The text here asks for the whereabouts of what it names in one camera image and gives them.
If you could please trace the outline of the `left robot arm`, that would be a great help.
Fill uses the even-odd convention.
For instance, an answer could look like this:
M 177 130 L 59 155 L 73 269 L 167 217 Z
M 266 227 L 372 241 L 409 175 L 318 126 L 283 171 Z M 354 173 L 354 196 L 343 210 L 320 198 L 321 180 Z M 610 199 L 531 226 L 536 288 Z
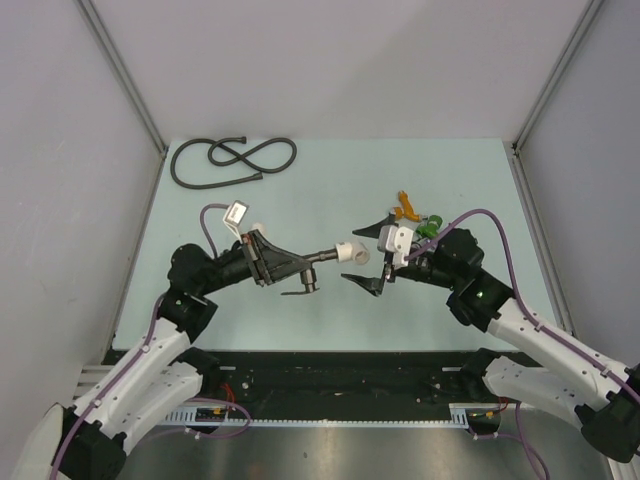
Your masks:
M 219 361 L 195 347 L 218 306 L 211 293 L 251 279 L 264 287 L 292 276 L 305 293 L 316 289 L 315 264 L 363 265 L 370 257 L 358 242 L 296 254 L 271 244 L 260 231 L 241 235 L 220 254 L 185 244 L 172 255 L 169 287 L 152 309 L 141 339 L 86 394 L 63 411 L 60 442 L 49 478 L 114 479 L 138 443 L 167 414 L 221 387 Z

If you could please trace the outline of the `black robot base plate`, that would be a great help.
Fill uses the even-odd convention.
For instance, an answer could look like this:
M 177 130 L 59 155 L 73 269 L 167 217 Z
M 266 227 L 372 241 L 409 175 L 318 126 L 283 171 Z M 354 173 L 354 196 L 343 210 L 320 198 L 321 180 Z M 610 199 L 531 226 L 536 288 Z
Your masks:
M 477 352 L 223 352 L 191 348 L 204 395 L 255 422 L 442 420 L 452 404 L 505 410 L 474 365 Z

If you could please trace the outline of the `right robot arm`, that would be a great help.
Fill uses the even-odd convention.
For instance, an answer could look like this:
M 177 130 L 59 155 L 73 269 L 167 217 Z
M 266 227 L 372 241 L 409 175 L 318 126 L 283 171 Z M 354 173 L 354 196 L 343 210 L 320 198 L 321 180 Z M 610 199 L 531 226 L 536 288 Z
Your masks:
M 385 256 L 379 278 L 350 276 L 374 296 L 396 278 L 449 290 L 447 306 L 456 320 L 502 340 L 536 362 L 521 366 L 505 356 L 478 350 L 461 376 L 473 401 L 491 394 L 529 404 L 575 426 L 599 453 L 619 463 L 639 455 L 639 369 L 588 347 L 525 304 L 515 279 L 504 283 L 482 266 L 484 252 L 467 229 L 466 212 L 435 238 L 416 246 L 414 230 L 393 217 L 355 230 L 377 240 Z

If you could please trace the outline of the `brushed steel water faucet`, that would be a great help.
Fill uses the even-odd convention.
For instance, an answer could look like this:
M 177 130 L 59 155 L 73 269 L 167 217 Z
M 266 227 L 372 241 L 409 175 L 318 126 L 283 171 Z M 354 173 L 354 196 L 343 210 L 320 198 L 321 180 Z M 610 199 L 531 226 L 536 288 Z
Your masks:
M 316 271 L 313 267 L 315 263 L 336 260 L 338 258 L 337 250 L 323 250 L 314 254 L 305 255 L 304 258 L 311 266 L 300 273 L 300 281 L 303 289 L 301 291 L 282 292 L 282 296 L 302 296 L 315 293 L 318 290 Z

